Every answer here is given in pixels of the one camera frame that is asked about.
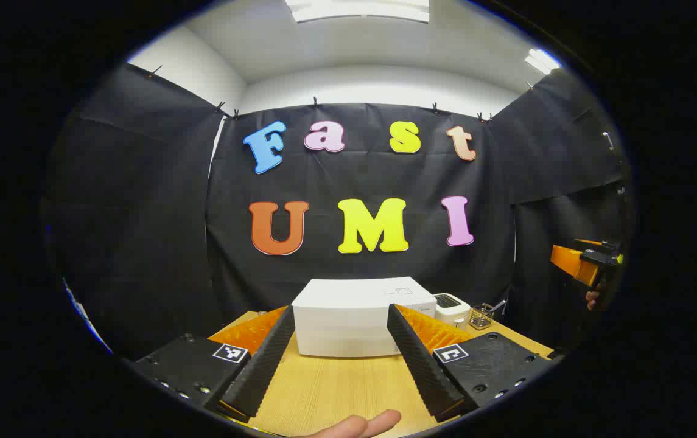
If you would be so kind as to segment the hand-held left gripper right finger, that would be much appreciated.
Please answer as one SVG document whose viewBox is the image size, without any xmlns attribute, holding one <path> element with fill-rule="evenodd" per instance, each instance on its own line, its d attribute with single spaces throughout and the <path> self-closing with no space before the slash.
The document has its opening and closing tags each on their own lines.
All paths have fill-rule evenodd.
<svg viewBox="0 0 697 438">
<path fill-rule="evenodd" d="M 437 422 L 494 405 L 553 367 L 501 333 L 470 336 L 396 304 L 389 305 L 387 330 Z"/>
</svg>

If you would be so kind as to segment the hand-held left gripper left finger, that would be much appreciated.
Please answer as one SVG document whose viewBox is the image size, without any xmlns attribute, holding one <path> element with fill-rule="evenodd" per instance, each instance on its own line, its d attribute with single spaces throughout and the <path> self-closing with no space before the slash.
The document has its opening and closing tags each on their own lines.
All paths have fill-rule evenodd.
<svg viewBox="0 0 697 438">
<path fill-rule="evenodd" d="M 210 338 L 181 335 L 136 360 L 134 370 L 192 407 L 247 422 L 258 414 L 293 332 L 293 308 L 282 306 Z"/>
</svg>

